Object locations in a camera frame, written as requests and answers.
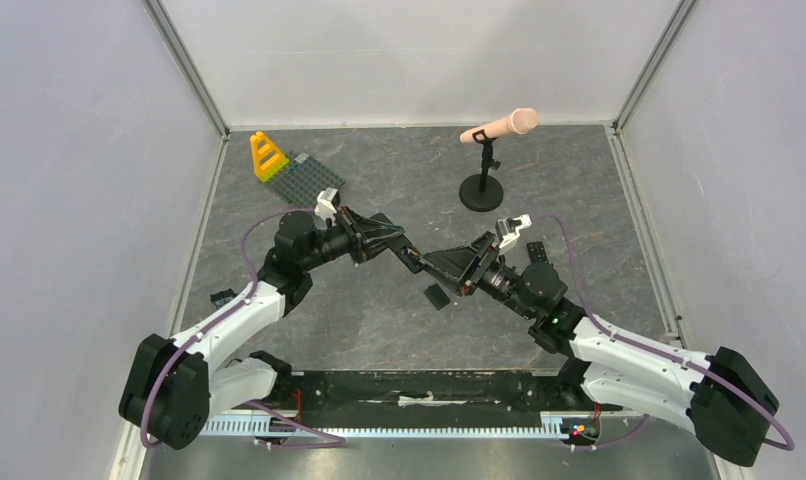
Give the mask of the black remote with buttons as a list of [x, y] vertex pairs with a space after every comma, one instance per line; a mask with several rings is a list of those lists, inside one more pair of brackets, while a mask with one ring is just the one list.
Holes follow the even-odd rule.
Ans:
[[550, 263], [546, 247], [542, 241], [532, 241], [526, 244], [528, 257], [532, 264]]

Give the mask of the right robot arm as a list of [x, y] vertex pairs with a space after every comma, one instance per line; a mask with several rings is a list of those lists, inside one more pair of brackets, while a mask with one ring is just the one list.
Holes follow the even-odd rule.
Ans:
[[685, 350], [618, 328], [566, 298], [567, 285], [542, 243], [523, 271], [506, 262], [496, 235], [468, 245], [409, 256], [460, 296], [481, 291], [530, 321], [529, 335], [566, 356], [556, 382], [570, 408], [589, 401], [664, 420], [691, 433], [714, 455], [752, 467], [768, 444], [779, 401], [744, 355]]

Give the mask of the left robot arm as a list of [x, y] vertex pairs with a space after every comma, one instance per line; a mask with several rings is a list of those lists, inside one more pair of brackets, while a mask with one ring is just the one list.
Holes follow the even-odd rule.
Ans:
[[280, 408], [292, 398], [291, 379], [267, 360], [225, 361], [248, 339], [282, 320], [306, 297], [313, 269], [349, 256], [367, 262], [403, 238], [405, 229], [375, 214], [334, 208], [325, 226], [307, 208], [277, 212], [274, 245], [261, 267], [243, 259], [249, 283], [215, 313], [163, 337], [141, 341], [121, 394], [119, 414], [138, 427], [147, 449], [188, 446], [212, 416], [260, 400]]

